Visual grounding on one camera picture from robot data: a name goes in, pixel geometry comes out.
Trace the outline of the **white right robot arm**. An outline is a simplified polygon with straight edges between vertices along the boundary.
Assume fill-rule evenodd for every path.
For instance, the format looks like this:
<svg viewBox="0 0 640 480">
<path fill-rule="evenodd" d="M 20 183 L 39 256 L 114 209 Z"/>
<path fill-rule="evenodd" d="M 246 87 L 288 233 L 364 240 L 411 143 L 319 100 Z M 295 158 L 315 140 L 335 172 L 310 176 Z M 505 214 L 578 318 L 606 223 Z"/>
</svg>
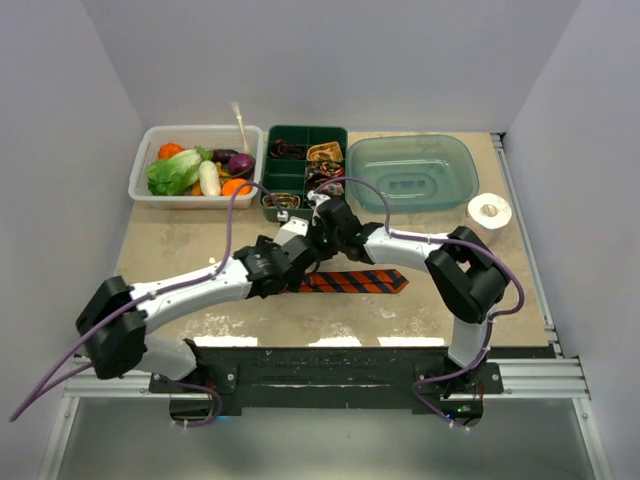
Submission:
<svg viewBox="0 0 640 480">
<path fill-rule="evenodd" d="M 307 236 L 325 258 L 338 253 L 355 262 L 388 264 L 429 273 L 454 315 L 445 369 L 448 386 L 469 392 L 481 380 L 479 364 L 488 352 L 490 322 L 513 275 L 466 227 L 450 234 L 418 234 L 388 224 L 363 223 L 345 200 L 312 192 Z"/>
</svg>

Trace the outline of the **orange navy striped tie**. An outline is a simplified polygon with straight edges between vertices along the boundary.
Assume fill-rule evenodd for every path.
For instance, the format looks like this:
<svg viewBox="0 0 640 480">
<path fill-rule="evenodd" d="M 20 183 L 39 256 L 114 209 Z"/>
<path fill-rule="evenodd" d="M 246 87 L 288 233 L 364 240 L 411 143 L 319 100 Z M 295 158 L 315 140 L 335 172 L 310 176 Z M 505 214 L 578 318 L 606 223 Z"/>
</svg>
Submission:
<svg viewBox="0 0 640 480">
<path fill-rule="evenodd" d="M 409 280 L 396 269 L 316 272 L 305 278 L 305 293 L 398 294 Z"/>
</svg>

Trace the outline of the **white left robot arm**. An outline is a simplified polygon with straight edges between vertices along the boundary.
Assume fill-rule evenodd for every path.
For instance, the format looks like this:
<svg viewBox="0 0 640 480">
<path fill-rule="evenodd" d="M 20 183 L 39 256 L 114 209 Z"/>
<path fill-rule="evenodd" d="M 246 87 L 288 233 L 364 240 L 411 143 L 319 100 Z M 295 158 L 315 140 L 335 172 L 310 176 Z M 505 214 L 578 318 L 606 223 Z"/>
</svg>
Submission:
<svg viewBox="0 0 640 480">
<path fill-rule="evenodd" d="M 226 302 L 297 290 L 319 263 L 312 242 L 296 235 L 280 245 L 259 236 L 231 258 L 170 279 L 127 285 L 120 276 L 101 283 L 76 320 L 76 328 L 101 380 L 131 370 L 164 376 L 185 392 L 200 390 L 207 368 L 191 341 L 151 334 L 185 315 Z"/>
</svg>

